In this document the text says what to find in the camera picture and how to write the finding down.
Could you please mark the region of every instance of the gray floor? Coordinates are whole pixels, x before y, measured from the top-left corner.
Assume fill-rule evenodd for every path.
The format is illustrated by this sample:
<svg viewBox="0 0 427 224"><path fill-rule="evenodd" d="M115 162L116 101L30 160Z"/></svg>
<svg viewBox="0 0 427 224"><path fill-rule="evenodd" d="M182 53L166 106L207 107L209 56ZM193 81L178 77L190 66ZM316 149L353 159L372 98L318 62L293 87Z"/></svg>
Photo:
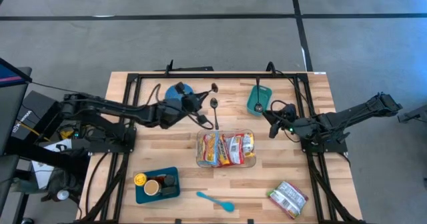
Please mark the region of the gray floor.
<svg viewBox="0 0 427 224"><path fill-rule="evenodd" d="M302 13L418 13L427 0L300 0ZM2 16L292 13L292 0L4 0ZM314 71L326 71L337 110L392 94L409 111L427 104L427 19L304 20ZM215 70L305 70L293 19L191 21L3 21L0 57L31 66L35 81L104 95L111 71L212 65ZM62 92L31 85L60 99ZM427 126L397 118L349 128L352 173L371 223L427 219ZM8 221L13 198L0 223ZM39 203L38 223L71 221L72 202Z"/></svg>

